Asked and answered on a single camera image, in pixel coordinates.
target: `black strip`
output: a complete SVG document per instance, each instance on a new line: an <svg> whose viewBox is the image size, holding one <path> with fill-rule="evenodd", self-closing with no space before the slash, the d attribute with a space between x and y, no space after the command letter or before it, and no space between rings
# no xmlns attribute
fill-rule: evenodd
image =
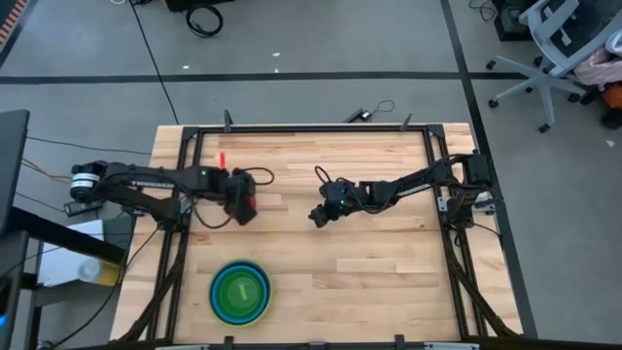
<svg viewBox="0 0 622 350"><path fill-rule="evenodd" d="M469 73L477 80L525 79L518 73ZM166 83L200 82L279 82L316 80L460 80L453 72L317 72L317 73L248 73L248 74L188 74L163 75ZM76 76L76 77L0 77L0 85L54 85L54 84L125 84L159 83L155 75L136 76Z"/></svg>
<svg viewBox="0 0 622 350"><path fill-rule="evenodd" d="M28 18L30 17L30 14L34 10L38 1L39 0L30 0L26 4L26 8L21 13L21 16L19 17L17 21L16 27L13 30L13 33L10 35L9 41L7 42L7 44L5 44L4 49L2 49L2 51L0 52L0 69L2 69L2 65L7 60L7 57L9 56L9 53L11 52L13 45L16 43L16 40L19 37L19 34L21 33L21 29L23 29L23 27L28 22Z"/></svg>
<svg viewBox="0 0 622 350"><path fill-rule="evenodd" d="M431 140L430 134L427 132L424 132L424 145L426 146L426 158L428 160L428 165L432 165L432 163L434 163L434 161L436 160L436 157L434 156L434 148L432 147L432 140ZM434 199L442 196L442 192L440 191L439 186L434 186L432 189L434 191ZM453 250L454 247L452 246L451 236L449 234L449 231L447 230L447 227L443 224L443 221L441 219L442 213L440 211L438 201L435 200L434 204L436 205L438 226L440 229L440 236L441 236L440 240L443 243L443 253L444 253L448 249ZM447 264L447 274L449 278L449 286L451 287L451 296L452 296L452 299L454 300L454 310L456 311L456 321L458 323L458 332L460 333L460 339L464 339L468 335L468 324L467 324L467 315L465 314L465 304L463 302L463 294L460 290L460 284L458 283L458 279L451 272L451 269L449 268L449 264Z"/></svg>
<svg viewBox="0 0 622 350"><path fill-rule="evenodd" d="M527 77L520 73L509 72L474 72L468 73L471 80L525 80Z"/></svg>
<svg viewBox="0 0 622 350"><path fill-rule="evenodd" d="M156 292L162 287L162 282L164 281L164 277L166 277L166 270L168 269L168 259L170 256L170 246L171 240L173 239L173 233L171 231L167 231L164 233L164 238L162 239L162 249L159 253L159 262L157 263L157 273L155 274L155 286L154 286L154 296ZM147 340L156 339L157 333L157 321L159 319L159 307L156 308L154 312L154 317L149 322L147 326Z"/></svg>
<svg viewBox="0 0 622 350"><path fill-rule="evenodd" d="M438 137L438 148L440 149L440 156L442 158L449 157L449 149L447 148L447 140L444 137ZM449 188L449 194L452 197L456 196L456 189ZM462 228L459 231L456 231L458 235L458 239L460 241L460 253L463 257L463 264L465 266L465 273L468 280L473 284L473 286L479 290L477 287L477 277L475 276L475 267L473 266L473 257L470 254L470 246L468 245L468 237L465 230ZM484 320L484 316L475 304L475 302L471 299L471 305L473 307L473 314L475 315L475 327L477 327L478 335L488 335L488 330L486 328L486 322Z"/></svg>
<svg viewBox="0 0 622 350"><path fill-rule="evenodd" d="M177 154L177 169L183 169L186 163L186 153L188 152L188 142L189 139L184 138L182 136L182 142L179 147L179 153ZM179 195L178 190L176 189L173 193L174 197ZM164 282L164 277L166 277L166 271L168 269L168 260L170 256L171 243L173 240L173 233L167 231L164 233L164 238L162 240L162 250L160 252L159 263L157 264L157 273L155 276L155 286L154 286L154 296L156 292L161 288L162 283ZM159 308L154 312L154 317L151 319L149 325L147 326L147 339L153 340L156 338L157 333L157 322L159 320Z"/></svg>
<svg viewBox="0 0 622 350"><path fill-rule="evenodd" d="M198 131L194 133L194 153L192 154L192 166L198 166L201 161L201 150L203 148L203 133ZM188 142L191 138L187 138L182 140L184 147L183 149L183 159L178 160L178 166L181 165L180 169L183 169L186 162L186 154L188 152ZM181 271L179 274L179 278L173 284L173 291L171 292L171 299L169 301L168 307L168 319L166 321L166 335L165 337L168 339L173 339L175 336L175 327L177 326L177 314L179 310L179 299L182 293L182 281L184 280L184 264L186 263L186 253L188 252L188 241L190 236L190 230L182 231L180 233L179 245L177 247L177 255L180 259Z"/></svg>
<svg viewBox="0 0 622 350"><path fill-rule="evenodd" d="M209 350L225 350L225 344L202 344L205 349ZM403 343L404 349L423 350L426 344L423 341L406 341ZM370 343L233 343L234 350L310 350L314 347L324 346L324 349L338 350L396 350L394 342L370 342Z"/></svg>
<svg viewBox="0 0 622 350"><path fill-rule="evenodd" d="M272 132L392 132L401 131L399 124L380 123L344 123L344 124L308 124L308 125L232 125L231 133L272 133ZM221 126L201 126L201 133L223 133ZM425 124L411 124L405 131L426 131Z"/></svg>
<svg viewBox="0 0 622 350"><path fill-rule="evenodd" d="M449 5L449 0L440 0L440 5L445 15L445 22L447 23L447 30L449 31L449 38L454 50L454 56L456 57L456 63L458 64L458 70L460 72L460 80L465 90L466 104L468 105L468 111L470 112L473 128L475 129L475 138L479 146L479 150L483 155L488 155L492 159L490 151L490 145L486 138L486 130L484 128L484 122L479 112L479 106L477 105L477 99L475 97L475 91L473 84L470 80L470 75L467 69L467 62L463 52L462 44L460 43L460 36L458 35L458 29L456 28L456 22L454 21L454 15ZM534 321L534 314L529 303L529 297L527 295L527 288L525 287L525 280L518 260L518 253L516 252L516 246L514 244L514 237L509 225L509 219L507 218L507 211L505 209L505 203L502 201L501 187L499 179L497 177L497 171L491 161L491 172L493 175L494 185L491 189L491 194L495 199L499 199L496 203L497 209L497 223L501 234L501 246L505 254L505 261L507 263L507 270L509 272L510 281L512 284L512 290L514 291L514 298L516 299L516 305L518 313L521 319L521 325L523 332L529 337L536 338L536 323Z"/></svg>

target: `power cord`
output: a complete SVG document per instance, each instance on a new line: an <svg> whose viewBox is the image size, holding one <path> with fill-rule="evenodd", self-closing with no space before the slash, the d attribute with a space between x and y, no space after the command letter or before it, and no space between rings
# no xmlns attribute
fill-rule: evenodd
<svg viewBox="0 0 622 350"><path fill-rule="evenodd" d="M391 105L391 107L383 109L381 108L381 106L385 103L389 103ZM396 108L396 102L394 100L383 100L378 102L378 105L376 106L376 109L373 110L373 112L371 112L371 114L369 115L369 117L373 117L374 114L376 114L377 112L383 112L383 113L389 113L389 112L393 112L393 110Z"/></svg>
<svg viewBox="0 0 622 350"><path fill-rule="evenodd" d="M479 228L484 228L484 229L486 229L486 230L496 234L499 238L501 238L501 235L497 231L493 230L492 228L485 227L483 225L479 225L478 223L473 223L473 225L477 226ZM456 247L460 247L462 245L461 242L463 240L462 239L462 235L459 233L459 231L458 231L458 229L456 227L451 226L450 228L456 232L456 236L454 237L454 245Z"/></svg>
<svg viewBox="0 0 622 350"><path fill-rule="evenodd" d="M168 105L171 107L171 112L173 112L173 118L175 119L175 123L179 125L179 119L177 118L177 112L175 112L175 107L173 106L173 102L171 101L171 96L168 95L168 90L166 90L166 86L164 85L164 81L162 80L161 74L159 74L159 68L157 68L156 59L154 58L154 54L152 53L152 48L149 46L149 42L147 41L147 36L145 35L145 30L143 29L143 24L138 17L138 13L136 12L136 5L145 5L149 4L152 0L137 0L132 2L129 1L129 6L132 8L132 12L136 17L136 23L138 23L138 28L140 29L140 33L143 36L143 40L145 41L145 46L147 47L147 52L149 52L149 57L152 59L152 63L154 64L155 72L157 73L157 79L159 80L159 84L162 86L162 90L164 91L164 95L166 95L166 100L168 101Z"/></svg>
<svg viewBox="0 0 622 350"><path fill-rule="evenodd" d="M70 177L68 176L60 176L60 175L51 175L50 173L48 173L46 170L42 169L39 165L37 165L35 162L30 161L28 159L26 159L25 157L23 157L21 159L21 165L30 168L44 176L46 176L47 178L49 178L50 180L56 181L58 183L64 184L64 185L70 185L69 181L65 180L65 179L70 179Z"/></svg>
<svg viewBox="0 0 622 350"><path fill-rule="evenodd" d="M468 7L473 10L478 10L479 15L484 21L490 21L497 16L497 9L492 3L492 0L486 0L480 5L474 5L476 0L469 0Z"/></svg>
<svg viewBox="0 0 622 350"><path fill-rule="evenodd" d="M48 140L48 139L34 137L34 136L26 136L26 138L29 140L34 140L34 141L40 141L40 142L45 142L45 143L50 143L50 144L55 144L55 145L71 146L71 147L76 147L76 148L85 149L85 150L92 150L92 151L119 152L119 153L133 154L133 155L146 155L146 156L151 155L150 153L147 153L147 152L117 150L117 149L102 149L102 148L97 148L97 147L78 145L78 144L74 144L70 142Z"/></svg>
<svg viewBox="0 0 622 350"><path fill-rule="evenodd" d="M192 14L199 9L207 9L218 19L218 26L214 30L205 30L198 23L192 20ZM195 4L186 12L186 25L190 28L190 32L199 38L211 38L223 29L223 15L214 6L207 4Z"/></svg>
<svg viewBox="0 0 622 350"><path fill-rule="evenodd" d="M51 349L55 349L57 348L59 345L65 343L67 340L71 339L72 337L74 337L76 334L78 334L79 332L81 332L83 329L85 329L88 325L90 325L91 322L93 322L93 320L101 313L101 311L104 309L104 307L106 307L106 304L108 303L108 301L110 301L111 297L115 294L115 291L117 290L117 288L121 285L121 281L122 279L125 277L125 273L127 272L127 268L132 264L132 262L134 261L134 258L136 258L136 256L138 255L138 253L140 253L140 251L147 245L147 243L149 243L149 241L154 237L154 235L156 235L157 232L157 228L154 230L154 232L149 236L149 238L147 238L147 240L145 241L145 243L143 243L134 253L134 255L132 255L132 257L129 259L129 261L127 262L127 264L125 265L125 267L119 272L119 277L117 277L117 282L115 282L115 285L110 289L110 294L108 294L108 296L104 299L104 302L101 304L101 306L99 306L99 308L97 309L97 311L95 311L95 313L80 327L78 327L75 331L69 333L67 336L65 336L64 338L60 339L57 343L55 343L54 345L52 345ZM123 259L127 258L129 254L129 248L127 249L127 251L125 252L125 255L123 256Z"/></svg>

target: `black metal frame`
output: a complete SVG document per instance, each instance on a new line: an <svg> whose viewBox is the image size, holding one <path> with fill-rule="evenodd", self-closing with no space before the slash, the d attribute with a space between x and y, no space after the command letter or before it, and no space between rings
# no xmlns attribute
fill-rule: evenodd
<svg viewBox="0 0 622 350"><path fill-rule="evenodd" d="M177 168L183 169L184 167L187 166L186 157L187 157L188 150L190 148L190 140L194 140L194 152L193 152L191 165L199 165L203 140L205 136L209 134L213 134L213 133L396 132L396 131L421 132L421 135L423 137L424 144L426 147L426 157L427 157L428 163L432 163L435 160L435 154L433 152L432 137L434 137L437 140L441 157L445 157L449 153L448 148L447 148L447 142L445 140L444 128L442 124L415 124L415 125L403 125L403 124L312 125L312 124L309 124L309 125L252 125L252 126L229 124L229 125L226 125L225 127L222 127L222 126L220 127L218 126L207 126L207 127L186 126L184 127L183 132L182 132L182 141L180 144L180 150L178 154ZM436 197L441 196L441 188L436 187L433 190L434 190L434 195ZM465 305L464 305L463 294L461 290L461 282L459 281L459 278L457 278L454 271L452 270L452 267L450 266L451 257L449 255L454 254L453 253L454 246L451 240L451 232L442 223L441 212L440 212L440 209L438 208L437 203L436 205L437 205L436 209L438 212L438 218L440 222L441 239L443 242L446 259L448 262L448 274L449 274L449 279L450 279L450 286L451 286L451 291L452 291L454 308L456 311L458 329L459 329L461 339L465 340L471 337L472 335L470 335L468 331L467 316L465 312ZM498 215L505 216L504 218L501 218L501 221L507 223L506 212L504 210L498 213ZM164 236L164 240L162 242L162 250L161 250L161 255L160 255L157 273L156 273L155 293L162 286L164 276L166 275L166 271L168 269L168 261L170 257L173 234L174 232L166 232ZM461 255L463 258L463 262L464 262L464 270L465 270L466 279L471 284L471 286L474 287L474 291L478 294L477 281L475 278L475 273L474 273L471 254L470 254L470 250L468 246L467 236L463 231L459 231L457 232L457 234L459 235L459 239L461 242L460 249L461 249ZM509 231L509 226L506 226L506 225L501 226L500 235L511 236L511 232ZM188 234L182 234L180 236L180 242L178 245L177 254L178 254L178 258L181 258L182 263L184 263L186 259L186 252L188 249L188 240L189 240ZM508 259L507 261L508 270L510 271L510 274L512 273L512 271L520 271L520 266L518 266L518 260L516 259L516 253L513 252L513 254L509 254L506 256L511 258L511 260ZM159 318L159 313L156 312L150 324L148 325L147 337L146 337L148 341L166 340L166 341L171 341L172 343L174 339L175 327L177 323L177 313L178 313L179 302L180 302L179 299L180 299L182 281L183 281L183 267L182 267L182 273L179 274L177 280L174 282L172 286L170 305L169 305L168 315L166 319L165 336L164 338L160 338L160 339L156 338L156 330L157 330L157 324L158 324L158 318ZM515 297L524 296L526 294L524 284L522 283L519 285L513 284L512 286L514 290L516 289L522 290L521 293L515 294ZM481 297L481 295L478 294L478 297L481 301L485 303L485 300L483 299L483 297ZM527 304L527 307L529 308L529 302L527 300L523 300L523 301L524 302L521 303L521 302L518 302L517 300L517 304L522 305L523 307L525 307L525 304ZM486 321L483 317L483 311L477 306L476 302L473 302L472 305L473 305L474 316L475 316L475 324L477 327L477 335L487 336ZM526 322L528 324L533 323L533 319L523 320L525 316L531 317L532 315L531 309L527 310L527 312L521 312L521 310L519 309L519 314L521 317L521 322ZM210 348L215 348L215 349L231 348L227 346L227 344L229 346L232 346L232 338L230 338L229 340L226 339L223 344L210 344ZM397 334L396 342L330 343L330 344L324 343L322 344L321 348L330 347L330 348L340 348L340 349L346 349L346 348L361 349L361 348L368 347L368 348L374 348L374 349L382 349L382 348L396 349L397 347L397 348L405 349L405 348L422 348L423 344L424 344L423 342L405 342L403 340L403 336L400 334ZM236 344L235 347L245 348L245 349L261 349L261 348L266 348L266 347L268 348L287 347L287 348L292 348L292 349L294 348L309 349L310 344L242 344L242 345Z"/></svg>

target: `gray floor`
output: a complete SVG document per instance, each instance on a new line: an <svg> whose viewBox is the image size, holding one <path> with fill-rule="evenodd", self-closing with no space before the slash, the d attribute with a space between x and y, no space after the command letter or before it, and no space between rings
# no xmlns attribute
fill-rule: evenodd
<svg viewBox="0 0 622 350"><path fill-rule="evenodd" d="M450 0L469 71L494 54L529 62L531 43L501 43L491 22ZM417 71L457 72L439 0L239 0L219 5L225 28L201 40L184 18L154 2L138 9L162 74ZM155 72L128 6L108 1L40 1L0 76L122 76ZM622 134L598 123L601 105L555 95L558 123L546 135L537 94L486 101L512 81L474 81L499 171L510 223L540 337L622 343ZM167 83L182 123L338 123L354 110L393 99L377 122L470 122L459 80L320 80ZM96 147L148 152L160 124L173 123L158 84L0 86L3 110L31 111L30 134ZM606 141L615 145L609 147ZM29 141L25 156L51 173L94 159L147 164L148 157L98 153ZM18 190L60 206L66 188L30 169ZM62 224L68 220L17 197L16 205ZM102 217L113 217L106 208ZM85 221L92 216L75 219ZM105 296L48 307L42 338L56 340L82 324ZM65 325L55 321L63 314ZM114 304L68 347L107 340Z"/></svg>

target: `desk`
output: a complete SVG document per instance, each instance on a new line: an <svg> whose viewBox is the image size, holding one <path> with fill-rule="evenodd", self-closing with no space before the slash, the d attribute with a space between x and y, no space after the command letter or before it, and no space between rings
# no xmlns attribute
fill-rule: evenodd
<svg viewBox="0 0 622 350"><path fill-rule="evenodd" d="M473 150L468 124L439 126L449 154ZM185 164L195 159L201 165L218 166L219 152L225 152L227 168L265 166L274 171L276 180L258 187L259 213L244 227L231 223L210 230L192 218L174 343L222 343L226 335L233 335L236 343L387 342L395 334L404 334L407 341L460 338L432 191L409 196L382 214L355 213L320 229L307 219L323 201L315 165L333 179L392 180L427 166L426 137L432 138L434 154L440 157L432 133L397 132L398 125L386 125L394 131L365 131L378 124L333 126L349 132L294 132L300 127L293 125L274 127L280 132L270 132L265 125L232 127L232 133L224 133L221 126L209 128L210 133L199 138L200 157L190 146ZM183 129L158 129L151 167L178 166ZM258 182L268 180L260 172L254 176ZM164 190L149 193L170 195ZM222 209L211 203L202 201L196 210L208 223L225 219ZM495 227L494 218L484 214L476 214L476 222ZM138 220L130 254L154 228L151 218ZM506 324L520 332L498 237L479 227L467 234L480 292ZM179 238L173 238L170 262ZM151 298L162 240L163 234L155 237L127 271L111 338L124 334ZM207 288L222 264L241 258L264 266L275 292L258 324L234 329L211 315ZM466 293L463 297L469 332L474 333L472 308ZM168 307L166 300L156 337L164 336Z"/></svg>
<svg viewBox="0 0 622 350"><path fill-rule="evenodd" d="M17 315L19 291L35 291L31 300L43 294L52 295L55 288L36 286L37 274L24 273L23 259L26 255L28 238L35 238L72 251L96 257L111 263L121 263L124 249L102 242L91 236L42 219L32 213L13 206L17 176L26 141L29 112L25 110L0 113L0 315L6 316L0 327L0 350L9 349ZM27 320L29 343L24 348L35 348L41 318L41 306L31 302Z"/></svg>

